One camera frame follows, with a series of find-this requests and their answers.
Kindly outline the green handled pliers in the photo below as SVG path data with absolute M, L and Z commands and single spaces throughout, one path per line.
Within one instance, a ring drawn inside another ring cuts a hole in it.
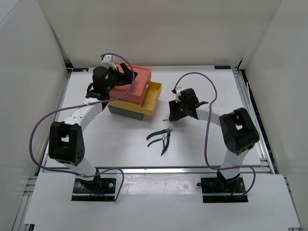
M 153 136 L 156 136 L 156 135 L 163 135 L 163 134 L 166 134 L 167 137 L 170 137 L 170 134 L 171 134 L 172 131 L 173 131 L 173 128 L 168 127 L 167 129 L 163 129 L 163 130 L 160 130 L 160 131 L 156 131 L 156 132 L 151 133 L 150 135 L 148 135 L 148 136 L 146 137 L 146 139 L 149 140 L 149 139 L 152 138 Z

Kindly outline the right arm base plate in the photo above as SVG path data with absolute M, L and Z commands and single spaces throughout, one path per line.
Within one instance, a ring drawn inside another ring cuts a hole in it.
M 217 173 L 216 177 L 201 178 L 196 184 L 202 189 L 203 203 L 248 203 L 243 178 L 238 174 L 231 180 L 226 180 Z

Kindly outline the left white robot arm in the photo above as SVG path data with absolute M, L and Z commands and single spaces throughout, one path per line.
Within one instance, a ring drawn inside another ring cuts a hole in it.
M 137 73 L 131 65 L 94 68 L 83 105 L 62 122 L 50 126 L 49 158 L 64 164 L 77 174 L 80 184 L 92 193 L 101 188 L 98 169 L 85 158 L 83 131 L 108 104 L 110 92 L 117 86 L 131 85 Z

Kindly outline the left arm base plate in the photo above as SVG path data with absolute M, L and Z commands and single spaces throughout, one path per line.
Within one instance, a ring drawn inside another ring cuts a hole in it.
M 111 202 L 115 200 L 116 178 L 95 177 L 92 181 L 75 178 L 71 201 Z

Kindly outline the red drawer box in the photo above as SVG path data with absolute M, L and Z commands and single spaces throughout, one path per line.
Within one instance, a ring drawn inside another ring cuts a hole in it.
M 135 81 L 130 91 L 121 99 L 133 103 L 141 104 L 147 92 L 147 86 L 151 81 L 151 69 L 142 66 L 132 65 L 133 70 L 137 73 Z M 111 98 L 122 96 L 130 87 L 130 84 L 124 86 L 116 86 L 110 92 Z

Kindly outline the yellow drawer box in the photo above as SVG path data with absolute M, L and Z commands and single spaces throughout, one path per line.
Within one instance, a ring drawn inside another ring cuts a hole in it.
M 160 97 L 161 90 L 162 90 L 161 83 L 150 82 L 149 88 L 141 104 L 125 100 L 116 100 L 109 102 L 108 106 L 132 111 L 139 114 L 153 116 L 155 113 L 158 99 Z

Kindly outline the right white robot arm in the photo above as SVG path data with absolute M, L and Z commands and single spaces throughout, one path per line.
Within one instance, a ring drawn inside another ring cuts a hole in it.
M 245 108 L 227 110 L 200 102 L 191 88 L 177 87 L 172 92 L 176 98 L 169 102 L 169 121 L 189 116 L 220 126 L 227 151 L 217 170 L 216 187 L 221 192 L 228 192 L 240 176 L 239 168 L 246 155 L 259 141 L 259 133 L 248 111 Z

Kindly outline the green drawer box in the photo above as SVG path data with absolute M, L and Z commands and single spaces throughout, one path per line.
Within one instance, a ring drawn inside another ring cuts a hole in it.
M 124 117 L 127 117 L 127 118 L 132 118 L 132 119 L 135 119 L 135 120 L 140 120 L 140 121 L 144 120 L 144 121 L 148 121 L 148 122 L 154 120 L 154 118 L 152 116 L 148 116 L 148 115 L 141 114 L 141 113 L 136 113 L 136 112 L 133 112 L 133 111 L 129 111 L 129 110 L 113 107 L 113 106 L 108 106 L 108 109 L 109 109 L 110 113 L 112 113 L 112 114 L 124 116 Z

